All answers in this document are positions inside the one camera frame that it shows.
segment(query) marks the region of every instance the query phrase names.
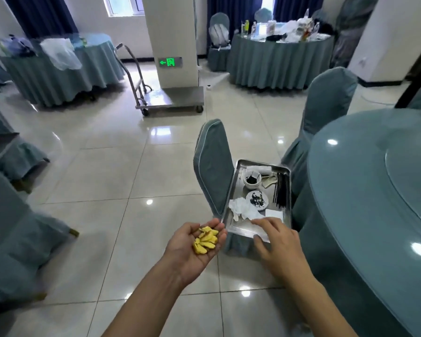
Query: person's right hand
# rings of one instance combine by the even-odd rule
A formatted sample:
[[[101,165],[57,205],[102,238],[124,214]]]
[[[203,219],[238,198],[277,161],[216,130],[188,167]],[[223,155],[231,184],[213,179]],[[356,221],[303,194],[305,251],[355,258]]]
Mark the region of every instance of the person's right hand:
[[[264,229],[270,239],[271,250],[262,239],[254,236],[254,245],[270,272],[285,282],[286,286],[299,286],[313,279],[312,271],[301,249],[299,235],[276,217],[251,221]]]

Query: person's left hand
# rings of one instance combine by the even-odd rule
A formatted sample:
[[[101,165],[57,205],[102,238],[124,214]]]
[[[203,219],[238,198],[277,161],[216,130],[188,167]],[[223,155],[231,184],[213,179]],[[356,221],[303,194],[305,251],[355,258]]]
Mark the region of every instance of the person's left hand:
[[[166,260],[172,262],[176,270],[179,272],[181,285],[185,288],[192,283],[218,253],[218,251],[225,244],[228,231],[225,225],[219,219],[212,219],[204,226],[209,226],[212,229],[219,231],[217,235],[218,243],[215,249],[210,249],[207,254],[197,255],[193,250],[193,243],[195,238],[199,236],[199,223],[186,222],[183,224],[172,236],[165,248],[164,256]]]

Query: tile floor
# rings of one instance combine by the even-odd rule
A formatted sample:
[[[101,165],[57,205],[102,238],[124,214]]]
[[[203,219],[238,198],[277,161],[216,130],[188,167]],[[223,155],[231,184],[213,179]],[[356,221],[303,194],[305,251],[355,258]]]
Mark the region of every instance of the tile floor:
[[[159,87],[154,65],[142,69]],[[0,110],[52,160],[26,200],[81,235],[42,268],[44,302],[0,315],[0,337],[101,335],[173,231],[212,217],[192,168],[207,120],[222,119],[234,160],[278,163],[298,134],[306,91],[239,88],[206,67],[201,80],[212,85],[202,114],[164,110],[148,118],[134,109],[127,80],[96,102],[51,110],[30,106],[13,85],[3,89]],[[349,113],[392,106],[405,87],[359,86]],[[257,260],[220,254],[185,289],[162,336],[310,336],[301,322]]]

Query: dark blue curtain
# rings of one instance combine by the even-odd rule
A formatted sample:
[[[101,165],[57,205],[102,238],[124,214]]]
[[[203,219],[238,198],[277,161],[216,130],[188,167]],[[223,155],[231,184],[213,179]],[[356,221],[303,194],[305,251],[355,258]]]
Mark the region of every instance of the dark blue curtain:
[[[276,0],[273,16],[277,22],[287,22],[298,20],[303,17],[306,9],[309,8],[309,16],[319,10],[323,5],[323,0]]]
[[[215,13],[225,13],[229,16],[229,38],[232,39],[235,29],[241,28],[241,22],[254,21],[254,13],[262,6],[262,0],[207,0],[207,28],[209,21]],[[207,33],[207,46],[210,45],[209,32]]]
[[[78,33],[64,0],[5,0],[28,38]]]

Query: window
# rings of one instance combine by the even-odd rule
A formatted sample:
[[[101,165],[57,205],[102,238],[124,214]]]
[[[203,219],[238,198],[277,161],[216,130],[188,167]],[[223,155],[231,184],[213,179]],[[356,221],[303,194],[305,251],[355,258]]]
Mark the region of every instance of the window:
[[[262,8],[269,9],[273,11],[274,0],[262,0]]]
[[[142,0],[105,0],[109,16],[132,16],[144,14]]]

